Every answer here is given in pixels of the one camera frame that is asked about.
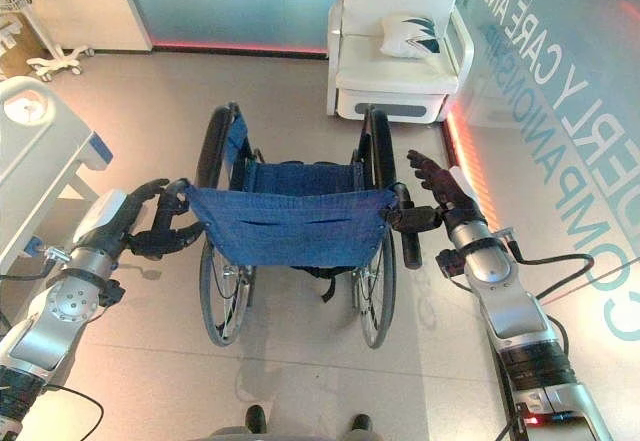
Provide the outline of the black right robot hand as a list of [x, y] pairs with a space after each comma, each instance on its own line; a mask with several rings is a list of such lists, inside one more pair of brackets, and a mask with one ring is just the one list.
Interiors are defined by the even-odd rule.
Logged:
[[466, 194], [450, 170], [441, 168], [431, 158], [410, 149], [407, 154], [414, 175], [422, 179], [421, 186], [432, 192], [439, 208], [430, 206], [394, 208], [386, 220], [400, 233], [421, 233], [445, 224], [448, 233], [462, 224], [480, 221], [487, 224], [476, 201]]

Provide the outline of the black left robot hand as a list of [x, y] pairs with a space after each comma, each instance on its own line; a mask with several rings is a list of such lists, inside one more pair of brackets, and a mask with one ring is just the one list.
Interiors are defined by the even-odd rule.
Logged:
[[189, 210], [189, 202], [179, 197], [187, 186], [184, 179], [155, 179], [130, 193], [109, 190], [81, 220], [73, 246], [104, 252], [114, 260], [125, 250], [160, 259], [189, 247], [204, 231], [204, 224], [172, 227], [173, 218]]

